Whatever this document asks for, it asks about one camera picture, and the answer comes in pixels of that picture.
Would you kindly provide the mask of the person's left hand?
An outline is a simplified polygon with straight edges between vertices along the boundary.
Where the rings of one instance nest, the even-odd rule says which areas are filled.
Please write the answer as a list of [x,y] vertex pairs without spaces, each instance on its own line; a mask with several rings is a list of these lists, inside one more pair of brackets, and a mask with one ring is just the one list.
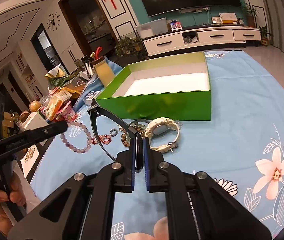
[[11,192],[9,196],[6,194],[6,192],[0,190],[0,231],[4,236],[7,236],[9,231],[12,229],[13,224],[6,215],[1,203],[11,201],[18,206],[23,206],[26,204],[26,197],[23,192],[21,180],[15,172],[11,178],[10,187]]

